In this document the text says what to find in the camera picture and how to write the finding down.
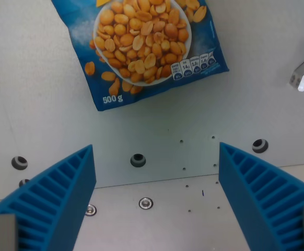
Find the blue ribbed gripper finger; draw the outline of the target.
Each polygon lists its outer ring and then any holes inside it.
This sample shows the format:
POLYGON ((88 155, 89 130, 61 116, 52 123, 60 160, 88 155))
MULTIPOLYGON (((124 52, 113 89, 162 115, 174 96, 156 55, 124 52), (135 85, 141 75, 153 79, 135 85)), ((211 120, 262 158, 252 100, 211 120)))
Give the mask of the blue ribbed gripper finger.
POLYGON ((251 250, 304 250, 304 182, 226 143, 219 183, 251 250))
POLYGON ((16 217, 18 250, 73 250, 95 185, 88 145, 1 200, 0 215, 16 217))

